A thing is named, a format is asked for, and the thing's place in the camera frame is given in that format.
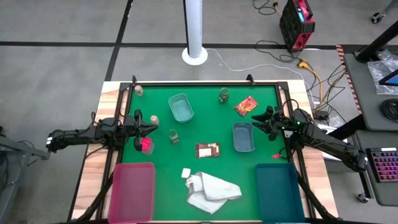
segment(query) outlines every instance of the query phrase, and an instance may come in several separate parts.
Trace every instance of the towel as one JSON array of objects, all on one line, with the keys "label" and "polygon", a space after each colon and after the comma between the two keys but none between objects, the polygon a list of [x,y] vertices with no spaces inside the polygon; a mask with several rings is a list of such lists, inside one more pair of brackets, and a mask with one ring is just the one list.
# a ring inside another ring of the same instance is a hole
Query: towel
[{"label": "towel", "polygon": [[234,200],[242,197],[238,185],[204,172],[191,175],[185,185],[188,187],[187,202],[210,214],[219,210],[228,199]]}]

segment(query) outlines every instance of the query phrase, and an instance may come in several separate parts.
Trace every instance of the rgb keyboard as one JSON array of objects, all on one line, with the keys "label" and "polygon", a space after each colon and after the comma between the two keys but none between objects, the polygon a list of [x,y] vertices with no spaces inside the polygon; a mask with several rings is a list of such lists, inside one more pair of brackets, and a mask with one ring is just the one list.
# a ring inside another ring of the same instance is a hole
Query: rgb keyboard
[{"label": "rgb keyboard", "polygon": [[372,170],[378,182],[398,182],[398,152],[371,149]]}]

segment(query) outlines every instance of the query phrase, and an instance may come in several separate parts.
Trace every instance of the desk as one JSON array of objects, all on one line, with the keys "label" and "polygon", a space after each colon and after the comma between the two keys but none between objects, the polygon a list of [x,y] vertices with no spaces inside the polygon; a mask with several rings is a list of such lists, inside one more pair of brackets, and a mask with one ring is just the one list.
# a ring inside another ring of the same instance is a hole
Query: desk
[{"label": "desk", "polygon": [[338,139],[345,139],[359,129],[398,131],[398,123],[384,117],[379,108],[384,100],[397,98],[397,96],[377,95],[367,63],[358,62],[353,54],[346,54],[344,59],[348,73],[348,84],[353,91],[359,115],[330,133],[330,135]]},{"label": "desk", "polygon": [[[363,149],[372,147],[398,147],[398,133],[356,131],[355,136],[359,147]],[[373,188],[374,197],[378,204],[383,206],[398,206],[398,182],[377,182],[370,163],[368,163],[367,172]]]}]

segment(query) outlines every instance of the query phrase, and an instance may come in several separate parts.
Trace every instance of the teal plastic bin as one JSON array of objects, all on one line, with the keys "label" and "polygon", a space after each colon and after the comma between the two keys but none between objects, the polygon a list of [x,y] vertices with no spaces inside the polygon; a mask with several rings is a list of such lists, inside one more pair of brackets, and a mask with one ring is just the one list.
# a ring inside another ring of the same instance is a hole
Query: teal plastic bin
[{"label": "teal plastic bin", "polygon": [[181,93],[170,97],[169,105],[174,119],[179,123],[190,121],[193,118],[193,110],[185,94]]},{"label": "teal plastic bin", "polygon": [[261,220],[264,223],[305,221],[293,164],[258,164],[256,184]]}]

